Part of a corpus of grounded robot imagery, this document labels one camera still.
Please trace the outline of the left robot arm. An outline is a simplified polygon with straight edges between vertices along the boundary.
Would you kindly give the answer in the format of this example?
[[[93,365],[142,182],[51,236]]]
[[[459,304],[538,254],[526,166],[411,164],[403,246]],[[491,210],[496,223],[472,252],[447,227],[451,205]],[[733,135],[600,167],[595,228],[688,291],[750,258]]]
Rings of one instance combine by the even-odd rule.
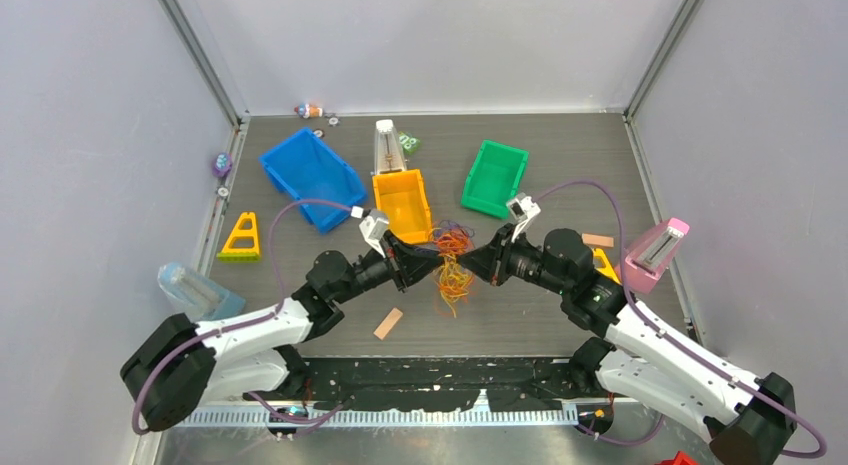
[[[304,284],[280,302],[223,320],[167,317],[121,367],[134,400],[135,433],[167,430],[198,406],[248,392],[298,397],[305,370],[287,361],[291,348],[327,334],[344,317],[339,306],[384,283],[404,292],[438,268],[438,251],[387,232],[354,262],[337,250],[313,261]]]

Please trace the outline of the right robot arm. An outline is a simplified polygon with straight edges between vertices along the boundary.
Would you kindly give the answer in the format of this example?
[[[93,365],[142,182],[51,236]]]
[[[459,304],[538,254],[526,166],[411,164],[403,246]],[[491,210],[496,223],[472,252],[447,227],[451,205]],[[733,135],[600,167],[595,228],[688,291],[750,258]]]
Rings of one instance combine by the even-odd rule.
[[[786,379],[739,368],[669,326],[595,268],[576,231],[555,229],[534,246],[513,229],[458,262],[496,286],[516,277],[559,294],[568,319],[594,335],[572,356],[577,391],[634,398],[702,438],[723,464],[776,461],[797,428]]]

